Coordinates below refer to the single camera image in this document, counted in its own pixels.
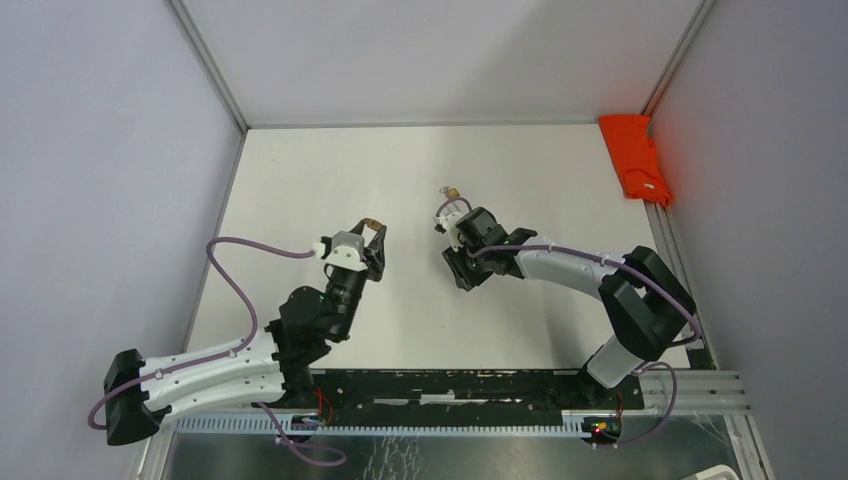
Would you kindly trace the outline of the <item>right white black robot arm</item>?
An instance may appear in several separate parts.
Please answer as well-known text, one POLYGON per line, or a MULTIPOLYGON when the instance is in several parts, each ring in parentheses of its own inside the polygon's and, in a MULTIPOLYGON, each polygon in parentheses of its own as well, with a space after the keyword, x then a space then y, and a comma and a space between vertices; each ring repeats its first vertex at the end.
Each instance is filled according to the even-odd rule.
POLYGON ((580 400, 591 408, 606 406, 625 377, 666 350, 702 336, 693 298, 649 247, 623 255, 566 247, 531 229, 507 232, 483 207, 461 212, 448 203, 437 209, 434 228, 448 238, 442 256, 464 291, 494 275, 509 276, 566 287, 603 305, 613 334, 586 361, 577 382, 580 400))

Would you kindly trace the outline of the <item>orange folded cloth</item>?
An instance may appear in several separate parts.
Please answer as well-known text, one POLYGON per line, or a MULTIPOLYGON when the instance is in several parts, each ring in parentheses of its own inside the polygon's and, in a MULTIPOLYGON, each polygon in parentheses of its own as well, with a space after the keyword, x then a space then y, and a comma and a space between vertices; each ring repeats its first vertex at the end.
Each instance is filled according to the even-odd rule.
POLYGON ((623 195, 669 207, 674 196, 659 165, 648 129, 651 117, 637 114, 603 115, 598 125, 623 195))

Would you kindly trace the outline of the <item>aluminium frame rails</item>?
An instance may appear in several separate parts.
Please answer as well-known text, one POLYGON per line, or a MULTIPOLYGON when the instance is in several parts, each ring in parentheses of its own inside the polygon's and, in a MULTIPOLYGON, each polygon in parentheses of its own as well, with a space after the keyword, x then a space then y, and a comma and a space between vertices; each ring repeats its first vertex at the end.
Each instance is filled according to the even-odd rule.
MULTIPOLYGON (((671 271, 688 291, 692 290, 685 271, 680 244, 666 209, 647 202, 645 204, 656 250, 671 271)), ((675 412, 679 415, 749 416, 751 407, 740 376, 718 367, 711 351, 707 332, 700 340, 676 348, 689 361, 688 369, 679 368, 677 378, 679 393, 675 412)))

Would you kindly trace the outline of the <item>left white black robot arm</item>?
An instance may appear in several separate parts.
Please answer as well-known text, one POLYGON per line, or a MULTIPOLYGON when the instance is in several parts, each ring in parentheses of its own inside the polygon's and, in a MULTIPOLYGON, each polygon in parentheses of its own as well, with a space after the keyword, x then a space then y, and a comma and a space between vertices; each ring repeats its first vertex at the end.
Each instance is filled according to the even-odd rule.
POLYGON ((383 277, 386 234, 384 224, 365 218, 348 231, 322 237, 306 252, 237 237, 210 240, 206 251, 211 266, 248 310, 247 334, 170 356, 144 357, 136 349, 117 353, 103 380, 103 396, 88 415, 90 428, 104 432, 108 445, 123 446, 204 408, 275 401, 295 408, 306 405, 315 389, 311 365, 349 339, 367 282, 383 277), (215 256, 222 243, 292 259, 316 258, 326 286, 294 289, 278 318, 261 325, 255 307, 215 256))

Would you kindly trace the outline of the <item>brass padlock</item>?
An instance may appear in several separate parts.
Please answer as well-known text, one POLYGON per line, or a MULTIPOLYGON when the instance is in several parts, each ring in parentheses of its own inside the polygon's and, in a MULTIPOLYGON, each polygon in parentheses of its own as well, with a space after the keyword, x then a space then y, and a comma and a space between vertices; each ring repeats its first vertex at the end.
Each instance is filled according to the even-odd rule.
POLYGON ((439 192, 445 197, 447 201, 456 201, 461 198, 461 194, 454 187, 442 187, 439 192))
POLYGON ((364 218, 363 222, 369 229, 373 230, 374 232, 379 232, 385 227, 382 222, 372 218, 364 218))

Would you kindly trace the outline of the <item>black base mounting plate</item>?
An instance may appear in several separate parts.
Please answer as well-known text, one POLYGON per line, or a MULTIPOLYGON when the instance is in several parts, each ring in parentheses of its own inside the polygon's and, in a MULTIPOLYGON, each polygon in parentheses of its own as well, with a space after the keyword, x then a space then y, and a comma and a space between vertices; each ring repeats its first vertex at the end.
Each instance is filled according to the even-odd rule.
POLYGON ((523 427, 645 406, 636 377, 606 388, 578 370, 327 369, 313 381, 271 407, 318 411, 332 427, 523 427))

